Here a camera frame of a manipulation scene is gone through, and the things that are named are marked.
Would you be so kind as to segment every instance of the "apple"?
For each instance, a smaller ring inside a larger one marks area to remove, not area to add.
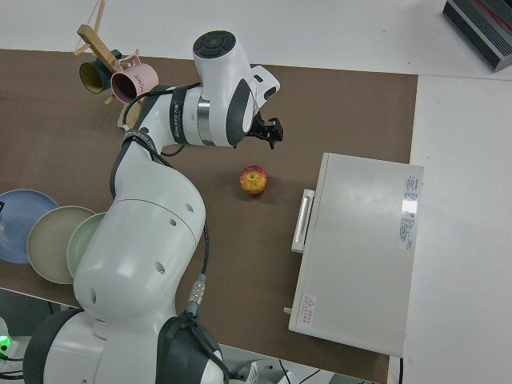
[[[266,173],[260,166],[247,166],[240,173],[240,186],[251,196],[263,192],[266,187]]]

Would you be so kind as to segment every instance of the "plate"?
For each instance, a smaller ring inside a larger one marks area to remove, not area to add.
[[[0,194],[0,259],[28,264],[26,241],[41,216],[58,204],[36,190],[10,190]]]
[[[74,277],[78,264],[80,264],[80,260],[82,260],[82,256],[86,252],[86,248],[96,228],[102,222],[103,216],[105,216],[104,212],[87,218],[71,235],[70,242],[67,245],[67,267],[70,270],[71,276]]]
[[[42,216],[32,228],[26,252],[34,270],[46,280],[72,284],[67,268],[67,245],[74,230],[94,214],[81,206],[61,206]]]

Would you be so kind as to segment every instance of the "warning label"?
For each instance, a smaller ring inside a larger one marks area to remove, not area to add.
[[[418,214],[419,179],[411,175],[406,180],[402,200],[402,221],[400,223],[400,246],[407,250],[414,248],[414,222]]]
[[[305,294],[302,297],[302,310],[300,312],[300,325],[311,326],[313,323],[314,308],[317,304],[317,298],[310,294]]]

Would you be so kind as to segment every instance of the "brown table mat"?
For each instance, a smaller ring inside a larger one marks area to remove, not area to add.
[[[103,212],[112,203],[110,169],[120,149],[115,126],[121,104],[105,106],[108,92],[87,91],[79,58],[68,53],[0,50],[0,193],[30,188],[61,206]],[[147,58],[161,83],[187,84],[192,61]],[[290,251],[304,188],[315,188],[323,152],[408,162],[417,77],[342,70],[266,66],[281,90],[262,109],[278,117],[284,141],[270,150],[247,138],[231,148],[187,147],[171,163],[196,185],[210,226],[210,264],[202,321],[219,342],[386,382],[388,357],[288,330],[301,255]],[[260,165],[263,195],[238,185],[240,171]],[[186,307],[201,269],[198,247],[177,295]],[[0,262],[0,287],[76,305],[72,286],[47,282],[30,266]]]

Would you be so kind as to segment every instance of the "beige plate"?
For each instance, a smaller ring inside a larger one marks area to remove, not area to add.
[[[46,280],[72,284],[66,251],[74,230],[94,212],[80,206],[61,206],[42,216],[32,227],[26,253],[34,270]]]

